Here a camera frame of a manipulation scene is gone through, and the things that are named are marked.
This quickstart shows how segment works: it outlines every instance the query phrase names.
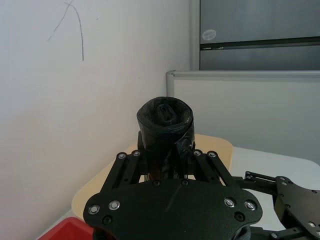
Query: white surface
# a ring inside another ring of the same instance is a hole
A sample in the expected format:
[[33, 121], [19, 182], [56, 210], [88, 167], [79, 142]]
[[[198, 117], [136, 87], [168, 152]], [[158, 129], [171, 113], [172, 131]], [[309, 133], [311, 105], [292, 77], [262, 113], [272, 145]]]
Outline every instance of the white surface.
[[[244, 178], [246, 171], [270, 177], [285, 176], [303, 188], [320, 189], [320, 166], [313, 161], [235, 147], [230, 172]], [[250, 192], [257, 197], [263, 211], [262, 219], [254, 226], [274, 231], [285, 229], [275, 214], [271, 195]]]
[[0, 239], [30, 240], [138, 136], [136, 113], [190, 67], [187, 0], [0, 1]]
[[320, 71], [174, 72], [195, 131], [320, 164]]

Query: screw head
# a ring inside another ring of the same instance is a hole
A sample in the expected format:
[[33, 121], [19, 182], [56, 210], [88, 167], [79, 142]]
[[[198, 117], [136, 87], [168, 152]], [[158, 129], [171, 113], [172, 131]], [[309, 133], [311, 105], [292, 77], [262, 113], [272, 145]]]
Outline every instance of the screw head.
[[112, 222], [112, 216], [105, 216], [103, 219], [102, 219], [102, 223], [104, 225], [109, 225], [111, 224]]
[[234, 218], [238, 222], [243, 222], [246, 219], [245, 215], [242, 212], [239, 212], [239, 211], [234, 213]]
[[273, 237], [274, 239], [276, 239], [276, 238], [278, 237], [278, 235], [273, 232], [273, 233], [271, 233], [271, 237]]
[[154, 180], [152, 185], [155, 186], [155, 187], [159, 187], [160, 186], [160, 181], [159, 180]]
[[308, 225], [309, 225], [310, 227], [312, 227], [312, 228], [315, 228], [315, 227], [316, 227], [316, 225], [315, 225], [312, 221], [308, 222]]
[[114, 211], [120, 208], [120, 202], [118, 200], [113, 200], [109, 203], [109, 209]]
[[126, 157], [126, 155], [124, 153], [119, 154], [118, 158], [120, 159], [124, 159]]
[[215, 158], [217, 155], [214, 152], [209, 152], [208, 156], [210, 158]]
[[194, 151], [193, 153], [194, 153], [194, 155], [196, 155], [196, 156], [200, 156], [200, 155], [201, 155], [201, 152], [199, 152], [199, 151]]
[[224, 200], [224, 204], [229, 208], [234, 208], [235, 207], [234, 201], [232, 201], [230, 198], [226, 198]]
[[256, 206], [255, 206], [252, 202], [250, 202], [250, 201], [246, 201], [246, 202], [244, 203], [244, 205], [246, 206], [247, 209], [249, 209], [249, 210], [251, 210], [251, 211], [256, 210]]
[[92, 205], [89, 207], [89, 214], [94, 215], [97, 214], [100, 210], [100, 206], [99, 205]]
[[188, 186], [188, 185], [189, 185], [189, 181], [188, 181], [187, 179], [183, 179], [183, 180], [181, 181], [181, 185], [182, 185], [182, 186]]

